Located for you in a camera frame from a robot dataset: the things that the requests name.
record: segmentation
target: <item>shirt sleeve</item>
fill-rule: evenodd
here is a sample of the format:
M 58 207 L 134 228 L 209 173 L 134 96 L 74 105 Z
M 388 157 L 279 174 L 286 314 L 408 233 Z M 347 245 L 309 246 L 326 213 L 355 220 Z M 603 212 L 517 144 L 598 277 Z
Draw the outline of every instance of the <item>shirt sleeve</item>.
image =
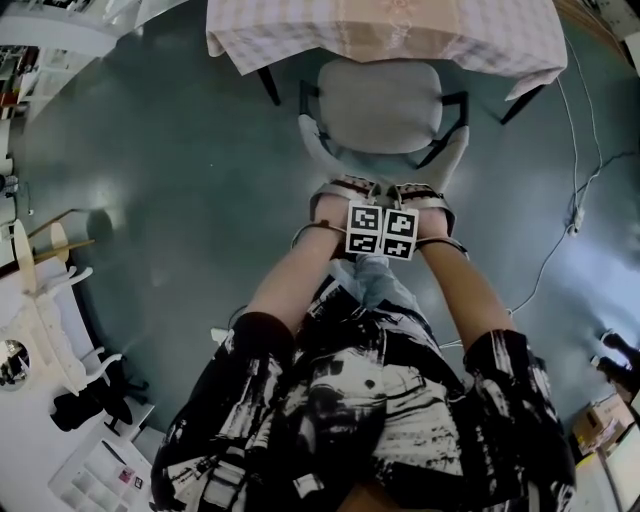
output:
M 245 450 L 259 441 L 293 346 L 293 336 L 273 316 L 238 319 L 158 451 L 151 472 L 158 510 L 191 510 L 202 499 L 226 509 L 238 499 Z
M 551 404 L 544 362 L 522 334 L 494 331 L 472 345 L 465 364 L 474 377 L 475 435 L 488 504 L 519 496 L 529 510 L 568 510 L 575 465 Z

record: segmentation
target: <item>chair seat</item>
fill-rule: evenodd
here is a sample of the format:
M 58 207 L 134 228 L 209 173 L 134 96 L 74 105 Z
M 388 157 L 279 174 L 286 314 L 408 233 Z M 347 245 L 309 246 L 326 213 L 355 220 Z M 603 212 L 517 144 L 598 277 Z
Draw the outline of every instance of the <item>chair seat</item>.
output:
M 337 144 L 365 153 L 418 151 L 442 121 L 442 89 L 424 62 L 338 59 L 318 77 L 322 122 Z

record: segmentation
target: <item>forearm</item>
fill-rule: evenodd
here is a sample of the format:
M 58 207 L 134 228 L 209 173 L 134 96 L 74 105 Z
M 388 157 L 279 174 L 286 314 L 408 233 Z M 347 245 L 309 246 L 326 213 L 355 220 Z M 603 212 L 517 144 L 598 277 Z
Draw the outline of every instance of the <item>forearm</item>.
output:
M 295 334 L 327 275 L 329 260 L 341 236 L 327 229 L 307 230 L 262 281 L 246 312 L 273 315 Z
M 436 243 L 420 252 L 442 288 L 465 351 L 489 331 L 515 330 L 491 285 L 460 251 Z

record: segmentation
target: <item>person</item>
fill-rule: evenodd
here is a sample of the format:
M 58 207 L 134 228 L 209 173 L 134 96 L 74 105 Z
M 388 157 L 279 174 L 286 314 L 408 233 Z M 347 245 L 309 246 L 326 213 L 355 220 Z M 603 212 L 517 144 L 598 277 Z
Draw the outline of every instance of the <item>person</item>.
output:
M 403 208 L 434 194 L 396 190 Z M 322 195 L 315 221 L 344 229 L 348 206 Z M 342 233 L 306 229 L 171 424 L 158 510 L 568 510 L 575 468 L 542 361 L 447 233 L 444 210 L 419 211 L 471 389 L 386 258 L 332 260 Z
M 620 386 L 622 391 L 626 391 L 628 401 L 633 400 L 640 391 L 640 351 L 629 346 L 622 336 L 612 330 L 605 332 L 600 341 L 605 347 L 622 354 L 629 361 L 629 367 L 619 365 L 610 357 L 598 356 L 591 359 L 591 364 Z

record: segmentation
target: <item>round mirror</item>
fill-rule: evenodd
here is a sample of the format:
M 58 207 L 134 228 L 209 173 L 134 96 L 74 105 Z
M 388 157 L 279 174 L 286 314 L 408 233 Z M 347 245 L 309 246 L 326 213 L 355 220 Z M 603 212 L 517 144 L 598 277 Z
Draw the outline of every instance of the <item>round mirror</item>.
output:
M 0 341 L 0 390 L 16 391 L 29 377 L 29 352 L 19 341 Z

